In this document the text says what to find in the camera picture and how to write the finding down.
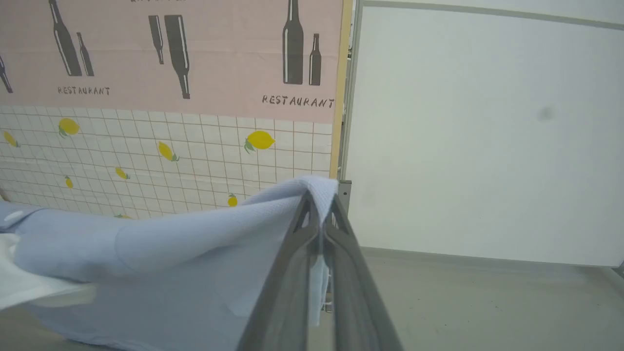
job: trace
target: bottle illustration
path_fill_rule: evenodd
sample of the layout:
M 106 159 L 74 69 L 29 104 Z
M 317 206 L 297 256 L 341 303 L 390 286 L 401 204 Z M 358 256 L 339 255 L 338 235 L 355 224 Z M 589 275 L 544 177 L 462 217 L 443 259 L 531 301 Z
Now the bottle illustration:
M 299 0 L 288 0 L 288 16 L 281 33 L 284 84 L 303 84 L 303 27 L 299 21 Z
M 11 88 L 9 78 L 6 76 L 6 66 L 4 65 L 4 61 L 2 61 L 2 56 L 0 56 L 0 77 L 2 78 L 6 91 L 11 94 L 13 92 L 13 88 Z
M 162 57 L 162 31 L 160 31 L 160 19 L 158 16 L 148 16 L 150 21 L 150 29 L 152 30 L 152 41 L 158 54 L 158 61 L 160 64 L 165 64 Z
M 80 63 L 78 62 L 78 55 L 74 47 L 71 35 L 63 20 L 61 13 L 59 12 L 59 6 L 56 0 L 49 0 L 50 10 L 52 10 L 52 20 L 54 21 L 54 39 L 56 40 L 56 46 L 59 48 L 61 59 L 67 70 L 69 76 L 81 76 Z
M 190 99 L 188 91 L 188 51 L 187 37 L 184 32 L 184 21 L 182 16 L 168 14 L 165 15 L 165 29 L 167 30 L 167 41 L 169 42 L 169 53 L 171 54 L 171 65 L 180 79 L 182 88 L 182 98 Z
M 89 77 L 93 77 L 93 65 L 91 64 L 91 58 L 89 57 L 89 52 L 87 47 L 84 46 L 84 41 L 82 40 L 82 34 L 80 32 L 78 34 L 78 41 L 80 42 L 80 56 L 82 57 L 82 65 L 84 66 L 84 72 Z
M 312 42 L 308 84 L 311 86 L 321 85 L 321 51 L 318 49 L 318 33 L 314 34 L 314 41 Z

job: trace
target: white tile pattern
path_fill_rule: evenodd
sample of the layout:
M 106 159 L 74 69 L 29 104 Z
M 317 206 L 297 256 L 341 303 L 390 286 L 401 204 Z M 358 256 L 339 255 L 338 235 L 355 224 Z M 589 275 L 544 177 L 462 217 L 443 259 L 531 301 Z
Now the white tile pattern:
M 77 107 L 0 112 L 0 189 L 23 204 L 146 219 L 227 207 L 230 194 L 240 203 L 303 174 L 329 176 L 331 124 Z M 80 125 L 77 134 L 59 134 L 65 117 Z M 248 152 L 258 130 L 275 143 Z M 159 142 L 179 161 L 161 156 Z

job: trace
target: white panel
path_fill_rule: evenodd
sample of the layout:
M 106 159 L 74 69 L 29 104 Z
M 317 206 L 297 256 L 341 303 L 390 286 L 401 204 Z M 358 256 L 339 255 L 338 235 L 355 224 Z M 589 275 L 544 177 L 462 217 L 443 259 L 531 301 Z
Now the white panel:
M 360 244 L 624 258 L 624 32 L 365 7 L 346 178 Z
M 397 2 L 396 0 L 377 1 Z M 622 0 L 402 0 L 401 2 L 484 7 L 624 23 L 624 1 Z

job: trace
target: wooden edge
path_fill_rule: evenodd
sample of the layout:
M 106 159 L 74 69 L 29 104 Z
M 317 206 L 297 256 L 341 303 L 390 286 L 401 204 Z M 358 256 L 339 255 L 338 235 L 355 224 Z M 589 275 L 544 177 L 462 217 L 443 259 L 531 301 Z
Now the wooden edge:
M 340 25 L 340 47 L 338 49 L 338 74 L 336 75 L 336 110 L 331 134 L 331 163 L 329 165 L 329 177 L 334 179 L 338 178 L 338 156 L 340 155 L 340 135 L 343 125 L 344 90 L 346 89 L 352 11 L 353 0 L 343 0 L 343 20 Z

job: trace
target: lemon illustration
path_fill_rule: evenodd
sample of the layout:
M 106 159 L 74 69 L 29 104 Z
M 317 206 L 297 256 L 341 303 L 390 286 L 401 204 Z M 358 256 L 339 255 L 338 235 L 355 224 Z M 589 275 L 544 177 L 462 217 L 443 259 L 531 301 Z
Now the lemon illustration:
M 130 176 L 127 175 L 121 167 L 115 167 L 115 173 L 117 173 L 121 179 L 130 179 Z
M 63 118 L 59 122 L 59 134 L 66 137 L 68 134 L 74 135 L 78 133 L 80 126 L 73 119 Z
M 250 151 L 255 151 L 254 147 L 256 149 L 266 150 L 271 147 L 274 142 L 275 140 L 273 140 L 271 134 L 265 131 L 255 131 L 249 134 L 247 139 L 245 139 L 245 151 L 249 154 Z
M 236 198 L 236 195 L 230 194 L 230 198 L 228 199 L 228 205 L 230 207 L 238 205 L 238 199 Z
M 72 182 L 71 179 L 69 179 L 69 177 L 65 176 L 65 184 L 67 185 L 68 188 L 73 189 L 74 188 L 74 183 Z
M 19 143 L 15 141 L 15 138 L 9 132 L 4 132 L 4 138 L 13 147 L 19 147 Z
M 169 161 L 173 162 L 180 159 L 176 154 L 171 151 L 169 146 L 162 141 L 158 142 L 158 151 L 160 151 L 162 157 L 168 159 Z

